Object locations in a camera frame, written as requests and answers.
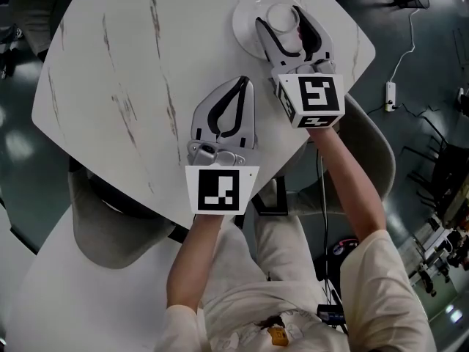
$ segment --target black and white marker cube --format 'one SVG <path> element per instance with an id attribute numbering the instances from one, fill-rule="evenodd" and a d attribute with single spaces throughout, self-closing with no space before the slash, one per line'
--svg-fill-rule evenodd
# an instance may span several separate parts
<path id="1" fill-rule="evenodd" d="M 344 82 L 339 74 L 281 74 L 276 90 L 293 128 L 324 128 L 344 116 Z"/>
<path id="2" fill-rule="evenodd" d="M 186 166 L 192 212 L 244 214 L 258 171 L 258 166 Z"/>

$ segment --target white cup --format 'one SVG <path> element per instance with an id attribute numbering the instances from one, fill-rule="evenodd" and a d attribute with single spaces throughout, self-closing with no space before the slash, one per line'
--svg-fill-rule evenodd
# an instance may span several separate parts
<path id="1" fill-rule="evenodd" d="M 303 44 L 297 30 L 300 16 L 295 8 L 288 4 L 273 4 L 267 10 L 266 19 L 285 51 L 301 52 L 304 55 Z"/>

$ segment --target person's arm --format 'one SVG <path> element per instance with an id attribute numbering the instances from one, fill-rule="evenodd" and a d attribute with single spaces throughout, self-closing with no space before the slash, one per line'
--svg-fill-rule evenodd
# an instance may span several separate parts
<path id="1" fill-rule="evenodd" d="M 380 196 L 360 164 L 332 128 L 309 129 L 358 240 L 386 229 Z"/>
<path id="2" fill-rule="evenodd" d="M 424 310 L 386 232 L 380 196 L 331 128 L 309 131 L 360 245 L 341 265 L 350 350 L 436 351 Z"/>
<path id="3" fill-rule="evenodd" d="M 223 216 L 198 215 L 169 272 L 168 307 L 183 305 L 197 313 L 212 267 Z"/>

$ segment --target beige shirt sleeve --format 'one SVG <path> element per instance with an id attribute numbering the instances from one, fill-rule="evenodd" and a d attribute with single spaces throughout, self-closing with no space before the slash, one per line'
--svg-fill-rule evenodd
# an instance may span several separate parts
<path id="1" fill-rule="evenodd" d="M 183 305 L 173 305 L 164 313 L 163 334 L 155 352 L 202 352 L 197 314 Z"/>
<path id="2" fill-rule="evenodd" d="M 368 236 L 341 266 L 350 350 L 433 352 L 424 309 L 389 234 Z"/>

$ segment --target power adapter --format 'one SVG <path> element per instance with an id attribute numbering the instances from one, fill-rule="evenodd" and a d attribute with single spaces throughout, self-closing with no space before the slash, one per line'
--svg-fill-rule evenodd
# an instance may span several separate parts
<path id="1" fill-rule="evenodd" d="M 385 110 L 392 112 L 396 109 L 396 84 L 394 82 L 386 82 L 386 99 Z"/>

